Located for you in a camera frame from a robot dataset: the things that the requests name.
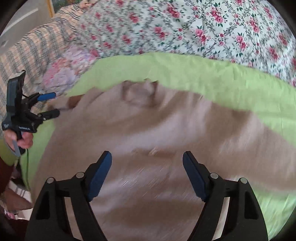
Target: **pink floral cloth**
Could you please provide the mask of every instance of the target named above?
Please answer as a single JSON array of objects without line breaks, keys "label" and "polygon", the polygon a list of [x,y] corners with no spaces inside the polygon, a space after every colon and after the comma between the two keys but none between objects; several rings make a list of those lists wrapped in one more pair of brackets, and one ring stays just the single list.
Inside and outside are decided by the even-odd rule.
[{"label": "pink floral cloth", "polygon": [[228,60],[296,84],[296,41],[266,0],[100,0],[77,40],[100,57],[145,52]]},{"label": "pink floral cloth", "polygon": [[62,94],[77,82],[79,76],[95,62],[97,56],[97,52],[93,54],[86,48],[70,45],[62,57],[48,65],[39,86],[40,91]]}]

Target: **black handle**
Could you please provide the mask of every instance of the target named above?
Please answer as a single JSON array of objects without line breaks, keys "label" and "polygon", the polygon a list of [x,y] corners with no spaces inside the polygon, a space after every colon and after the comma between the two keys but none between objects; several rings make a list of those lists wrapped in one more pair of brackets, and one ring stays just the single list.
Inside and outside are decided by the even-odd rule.
[{"label": "black handle", "polygon": [[[21,131],[16,131],[16,134],[17,134],[17,141],[21,140],[22,139],[22,132]],[[19,147],[19,150],[20,150],[21,155],[26,152],[26,150],[21,148],[21,147]]]}]

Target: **beige cloth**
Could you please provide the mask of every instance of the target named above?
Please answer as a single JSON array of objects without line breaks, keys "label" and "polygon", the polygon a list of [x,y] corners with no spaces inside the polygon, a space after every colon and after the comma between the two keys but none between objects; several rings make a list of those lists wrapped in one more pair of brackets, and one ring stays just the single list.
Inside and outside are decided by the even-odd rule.
[{"label": "beige cloth", "polygon": [[[187,150],[225,179],[246,177],[272,190],[296,186],[296,149],[253,113],[125,81],[106,92],[91,89],[62,111],[31,183],[33,199],[48,177],[71,178],[105,150],[112,166],[91,207],[109,241],[188,239],[203,203],[182,165]],[[73,214],[69,219],[78,237]]]}]

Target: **painting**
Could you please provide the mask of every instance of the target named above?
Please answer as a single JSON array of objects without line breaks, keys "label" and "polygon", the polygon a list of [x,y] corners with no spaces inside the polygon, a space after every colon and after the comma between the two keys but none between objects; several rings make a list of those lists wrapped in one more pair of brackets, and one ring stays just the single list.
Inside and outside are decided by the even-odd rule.
[{"label": "painting", "polygon": [[56,13],[58,10],[60,10],[61,7],[65,7],[71,4],[80,3],[82,0],[51,0],[52,7],[54,12]]}]

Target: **bed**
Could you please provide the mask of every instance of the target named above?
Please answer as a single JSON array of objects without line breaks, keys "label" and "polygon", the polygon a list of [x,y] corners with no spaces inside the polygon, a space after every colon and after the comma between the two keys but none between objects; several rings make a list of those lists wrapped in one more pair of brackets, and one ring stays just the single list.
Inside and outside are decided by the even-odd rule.
[{"label": "bed", "polygon": [[[106,89],[123,80],[139,81],[148,77],[159,80],[170,88],[199,92],[223,106],[254,111],[267,126],[296,145],[295,114],[291,111],[295,108],[295,104],[291,102],[295,99],[295,38],[285,21],[268,2],[235,0],[213,1],[210,4],[200,0],[196,4],[184,1],[192,4],[185,4],[185,7],[178,5],[181,1],[169,1],[163,5],[156,4],[156,1],[155,4],[154,1],[140,2],[143,4],[141,11],[131,11],[128,7],[134,6],[131,4],[124,8],[124,1],[116,0],[112,6],[110,2],[101,1],[84,15],[84,10],[73,5],[62,9],[47,27],[40,27],[25,36],[20,43],[1,56],[1,115],[5,114],[5,80],[21,69],[26,69],[28,73],[26,94],[37,90],[63,94],[69,90],[68,95],[76,95],[85,93],[92,86]],[[243,17],[236,16],[234,12],[227,16],[221,15],[227,4],[236,6],[232,10],[240,11]],[[122,7],[122,12],[120,16],[115,16],[115,10],[119,7]],[[183,8],[192,12],[186,14]],[[132,14],[133,12],[141,12],[142,15]],[[255,20],[254,12],[260,13],[257,16],[260,23]],[[109,21],[111,16],[117,20]],[[194,21],[197,25],[185,25],[184,19],[190,20],[188,17],[191,16],[197,19]],[[271,18],[276,19],[278,25],[269,35],[267,28],[270,21],[264,21]],[[149,32],[142,33],[147,19],[157,23],[148,28]],[[231,32],[232,27],[225,28],[226,23],[230,26],[231,21],[246,29],[233,29]],[[46,28],[48,40],[44,41],[43,37],[34,43],[32,36],[37,36],[38,31],[42,32]],[[52,34],[60,36],[61,40],[57,44],[50,42],[54,39]],[[151,35],[154,36],[154,41],[146,44],[145,36]],[[34,49],[42,50],[37,51],[34,58],[26,60],[26,51],[34,52]],[[146,52],[166,53],[143,54]],[[40,57],[40,63],[36,63],[37,57]],[[87,71],[98,58],[103,59]],[[35,144],[30,149],[29,159],[22,157],[23,177],[27,177],[25,181],[28,186],[53,130],[54,125],[50,121],[40,126],[39,132],[34,136]],[[296,195],[263,190],[256,190],[256,195],[269,238],[274,238],[291,216],[296,206]]]}]

